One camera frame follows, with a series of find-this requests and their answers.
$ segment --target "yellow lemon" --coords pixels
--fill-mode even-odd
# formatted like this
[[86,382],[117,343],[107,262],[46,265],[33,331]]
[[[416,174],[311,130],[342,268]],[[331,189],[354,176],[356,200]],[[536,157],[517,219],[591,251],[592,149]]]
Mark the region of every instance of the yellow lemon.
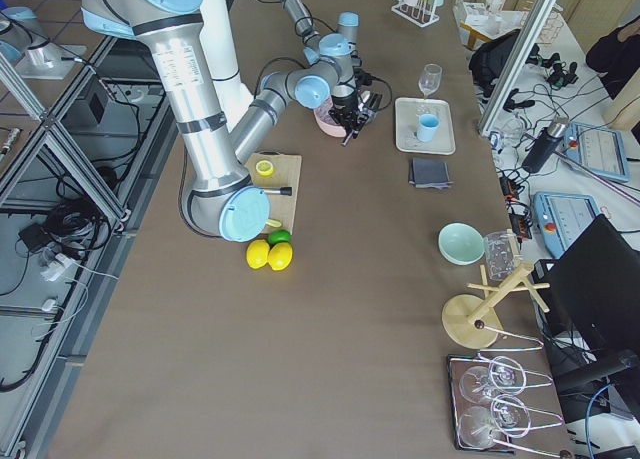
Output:
[[293,247],[288,242],[279,242],[269,251],[268,262],[271,269],[281,271],[291,264],[293,259]]
[[247,247],[247,264],[251,269],[260,269],[267,264],[269,243],[264,239],[256,239]]

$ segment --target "white tray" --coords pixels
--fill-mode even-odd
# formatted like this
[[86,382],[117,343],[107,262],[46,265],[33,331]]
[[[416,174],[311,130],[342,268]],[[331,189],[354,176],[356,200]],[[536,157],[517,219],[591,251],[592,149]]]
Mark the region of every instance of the white tray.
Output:
[[[416,125],[418,116],[427,113],[438,116],[440,126],[431,141],[421,142],[416,137]],[[396,147],[402,152],[453,154],[456,151],[456,143],[453,138],[449,103],[438,99],[396,99]]]

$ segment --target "computer monitor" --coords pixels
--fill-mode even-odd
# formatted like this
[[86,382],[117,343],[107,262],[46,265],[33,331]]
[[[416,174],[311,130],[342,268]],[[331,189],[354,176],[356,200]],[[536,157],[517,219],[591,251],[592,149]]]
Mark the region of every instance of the computer monitor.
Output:
[[640,254],[599,215],[558,259],[548,280],[554,301],[571,318],[596,364],[607,364],[602,374],[640,420],[640,368],[610,374],[616,368],[609,366],[623,351],[626,357],[629,351],[640,356]]

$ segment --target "light blue cup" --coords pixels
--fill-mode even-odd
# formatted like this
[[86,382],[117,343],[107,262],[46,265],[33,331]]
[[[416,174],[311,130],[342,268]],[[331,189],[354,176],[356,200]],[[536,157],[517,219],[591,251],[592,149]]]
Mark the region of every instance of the light blue cup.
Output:
[[429,142],[436,135],[440,120],[433,114],[421,114],[418,117],[416,136],[420,142]]
[[438,248],[447,261],[466,266],[484,255],[484,240],[473,227],[454,222],[440,231]]

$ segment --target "green lime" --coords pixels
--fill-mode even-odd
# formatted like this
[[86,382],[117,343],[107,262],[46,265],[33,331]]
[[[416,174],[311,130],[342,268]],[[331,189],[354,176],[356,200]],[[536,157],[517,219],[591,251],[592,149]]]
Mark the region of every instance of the green lime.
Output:
[[278,229],[267,236],[267,242],[272,246],[281,242],[291,242],[291,233],[284,229]]

